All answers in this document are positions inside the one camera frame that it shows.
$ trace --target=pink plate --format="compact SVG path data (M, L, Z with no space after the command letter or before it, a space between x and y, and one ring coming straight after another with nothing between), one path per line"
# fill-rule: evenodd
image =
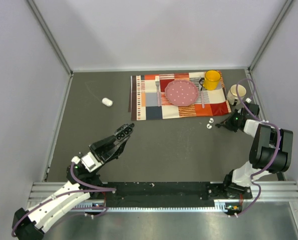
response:
M190 81L174 80L165 88L165 96L173 105L186 107L195 103L199 96L199 90Z

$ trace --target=polka dot plate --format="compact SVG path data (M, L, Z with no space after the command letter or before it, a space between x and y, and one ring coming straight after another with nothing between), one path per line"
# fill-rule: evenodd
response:
M199 97L199 90L194 83L187 80L174 80L165 88L169 102L178 107L194 104Z

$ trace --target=gray floor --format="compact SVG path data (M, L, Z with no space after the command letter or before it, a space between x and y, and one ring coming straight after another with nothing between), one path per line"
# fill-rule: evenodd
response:
M152 73L174 73L155 71ZM66 167L78 152L105 138L122 124L128 112L130 76L149 72L75 73L69 92L49 182L66 181ZM245 78L244 70L223 70L226 88ZM101 99L113 100L106 107ZM215 123L227 116L214 117ZM207 129L209 117L136 121L134 133L118 160L100 170L105 182L222 181L247 160L253 138L224 128ZM276 180L275 175L261 180Z
M289 203L257 203L240 218L224 213L107 213L74 216L44 240L298 240Z

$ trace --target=yellow mug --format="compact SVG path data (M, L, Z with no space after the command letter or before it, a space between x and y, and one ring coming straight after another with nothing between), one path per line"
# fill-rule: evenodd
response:
M207 90L215 90L221 79L221 74L215 70L207 71L204 74L203 86Z

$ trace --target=wall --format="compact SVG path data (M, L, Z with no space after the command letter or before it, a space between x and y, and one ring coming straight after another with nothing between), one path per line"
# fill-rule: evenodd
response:
M24 0L0 0L0 240L41 181L68 75Z
M249 66L282 0L36 0L74 70Z
M286 175L298 182L298 0L254 70L254 78L268 119L293 131L292 163Z

